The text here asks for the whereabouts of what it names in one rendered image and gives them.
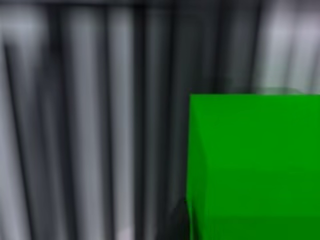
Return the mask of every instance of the green box front face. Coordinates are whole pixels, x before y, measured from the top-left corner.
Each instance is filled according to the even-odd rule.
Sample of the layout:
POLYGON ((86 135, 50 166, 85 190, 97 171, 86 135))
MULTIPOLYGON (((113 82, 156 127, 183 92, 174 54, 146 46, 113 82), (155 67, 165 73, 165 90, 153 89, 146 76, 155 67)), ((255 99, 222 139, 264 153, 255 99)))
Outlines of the green box front face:
POLYGON ((191 239, 320 240, 320 97, 192 95, 191 239))

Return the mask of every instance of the green block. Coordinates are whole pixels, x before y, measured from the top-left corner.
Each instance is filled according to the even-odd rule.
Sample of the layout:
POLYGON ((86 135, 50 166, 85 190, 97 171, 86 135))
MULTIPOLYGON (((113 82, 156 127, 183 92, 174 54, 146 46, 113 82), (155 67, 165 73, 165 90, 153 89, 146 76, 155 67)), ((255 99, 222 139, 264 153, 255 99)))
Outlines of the green block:
POLYGON ((191 95, 193 240, 320 240, 320 96, 191 95))

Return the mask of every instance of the green surface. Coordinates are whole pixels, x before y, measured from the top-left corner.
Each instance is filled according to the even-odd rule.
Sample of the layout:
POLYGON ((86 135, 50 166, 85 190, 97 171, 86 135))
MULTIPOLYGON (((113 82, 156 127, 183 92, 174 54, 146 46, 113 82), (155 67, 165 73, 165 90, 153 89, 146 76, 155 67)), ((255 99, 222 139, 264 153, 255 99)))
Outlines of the green surface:
POLYGON ((187 171, 192 237, 320 240, 320 97, 192 95, 187 171))

